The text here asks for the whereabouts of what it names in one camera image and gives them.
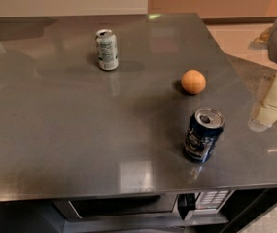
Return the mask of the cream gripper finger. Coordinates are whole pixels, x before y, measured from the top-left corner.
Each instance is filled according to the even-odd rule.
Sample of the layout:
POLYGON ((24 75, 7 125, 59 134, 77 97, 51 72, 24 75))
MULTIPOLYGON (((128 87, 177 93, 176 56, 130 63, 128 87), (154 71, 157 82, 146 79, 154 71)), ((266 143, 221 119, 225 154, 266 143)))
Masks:
POLYGON ((248 126, 252 131, 263 132, 277 121, 277 72, 264 75, 256 93, 256 102, 250 113, 248 126))

